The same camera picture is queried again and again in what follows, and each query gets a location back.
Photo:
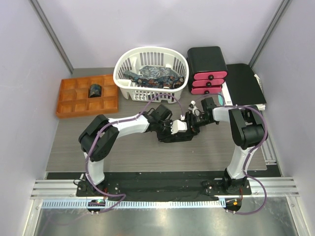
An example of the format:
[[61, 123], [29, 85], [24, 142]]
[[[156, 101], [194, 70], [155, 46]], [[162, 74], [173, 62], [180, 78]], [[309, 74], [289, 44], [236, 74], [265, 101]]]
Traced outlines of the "black tie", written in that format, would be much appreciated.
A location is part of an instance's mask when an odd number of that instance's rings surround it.
[[178, 142], [187, 142], [191, 141], [194, 136], [196, 136], [198, 133], [192, 132], [192, 131], [186, 131], [186, 132], [179, 132], [177, 134], [173, 135], [173, 138], [170, 143], [178, 143]]

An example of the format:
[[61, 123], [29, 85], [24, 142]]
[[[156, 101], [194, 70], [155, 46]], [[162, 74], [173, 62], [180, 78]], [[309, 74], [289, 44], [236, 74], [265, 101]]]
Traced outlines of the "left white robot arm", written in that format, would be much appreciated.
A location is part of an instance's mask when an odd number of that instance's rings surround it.
[[85, 156], [88, 191], [94, 196], [104, 192], [104, 159], [118, 138], [135, 133], [163, 131], [171, 117], [172, 112], [164, 105], [126, 118], [96, 116], [78, 139]]

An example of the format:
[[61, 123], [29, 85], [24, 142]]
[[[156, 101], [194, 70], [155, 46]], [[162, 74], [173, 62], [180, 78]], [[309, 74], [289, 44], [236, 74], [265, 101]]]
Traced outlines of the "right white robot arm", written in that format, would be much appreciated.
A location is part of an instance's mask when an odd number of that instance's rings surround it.
[[195, 101], [189, 104], [186, 118], [188, 127], [197, 131], [201, 126], [219, 122], [228, 122], [235, 149], [228, 167], [224, 170], [220, 187], [227, 194], [237, 194], [246, 185], [249, 163], [256, 150], [268, 136], [263, 116], [255, 105], [252, 106], [216, 106], [211, 97], [201, 101], [200, 111]]

